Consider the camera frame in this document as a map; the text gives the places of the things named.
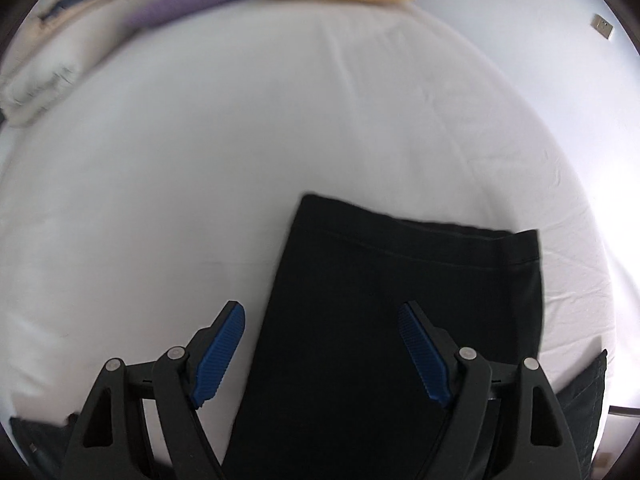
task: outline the folded black garment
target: folded black garment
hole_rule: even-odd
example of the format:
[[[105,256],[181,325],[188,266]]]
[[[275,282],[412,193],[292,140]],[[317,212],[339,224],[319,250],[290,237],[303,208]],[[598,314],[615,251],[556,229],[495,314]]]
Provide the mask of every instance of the folded black garment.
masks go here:
[[[583,480],[591,478],[591,456],[598,435],[607,351],[596,357],[573,381],[558,392],[558,402],[574,438]]]
[[[399,336],[407,300],[489,360],[536,356],[536,231],[403,221],[306,195],[234,423],[228,477],[413,480],[445,412]]]

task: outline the black fabric edge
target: black fabric edge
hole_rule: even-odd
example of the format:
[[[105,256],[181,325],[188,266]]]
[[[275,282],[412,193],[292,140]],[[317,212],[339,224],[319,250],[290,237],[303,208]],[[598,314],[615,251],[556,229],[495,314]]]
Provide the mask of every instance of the black fabric edge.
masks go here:
[[[385,253],[455,266],[495,269],[540,259],[535,230],[512,234],[408,221],[316,194],[302,197],[292,229],[324,232]],[[458,256],[461,243],[465,245],[463,259]]]
[[[571,408],[571,406],[583,396],[586,392],[590,392],[590,388],[597,388],[593,405],[591,407],[591,415],[588,422],[589,427],[586,437],[586,447],[576,449],[580,458],[580,469],[582,478],[586,480],[591,477],[591,457],[593,455],[593,447],[598,436],[598,428],[600,427],[600,414],[602,413],[602,403],[604,399],[604,377],[607,371],[607,350],[604,349],[583,371],[580,372],[566,387],[558,394],[558,402],[563,413]]]

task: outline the black cloth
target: black cloth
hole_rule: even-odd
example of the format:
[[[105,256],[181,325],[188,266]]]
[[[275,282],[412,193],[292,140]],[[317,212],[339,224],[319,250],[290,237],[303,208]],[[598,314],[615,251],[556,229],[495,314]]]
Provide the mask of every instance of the black cloth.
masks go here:
[[[54,426],[33,422],[24,418],[10,419],[12,433],[18,448],[25,457],[34,480],[60,480],[66,449],[76,426],[78,414],[68,416],[66,426]],[[171,466],[156,462],[158,480],[176,480]]]
[[[306,195],[234,423],[228,477],[413,480],[445,412],[399,336],[407,300],[489,360],[536,356],[536,231],[403,221]]]
[[[582,478],[591,478],[591,456],[598,435],[604,377],[607,371],[607,351],[596,357],[557,397],[574,438]]]

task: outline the white bed sheet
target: white bed sheet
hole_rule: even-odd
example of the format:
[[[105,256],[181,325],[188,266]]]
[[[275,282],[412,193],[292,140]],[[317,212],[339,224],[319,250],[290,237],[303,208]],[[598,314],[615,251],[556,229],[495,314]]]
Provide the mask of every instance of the white bed sheet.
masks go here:
[[[485,58],[411,5],[249,0],[137,37],[16,144],[0,182],[2,422],[62,422],[108,358],[156,359],[235,299],[246,332],[199,411],[222,458],[307,190],[539,229],[552,386],[612,358],[587,199]]]

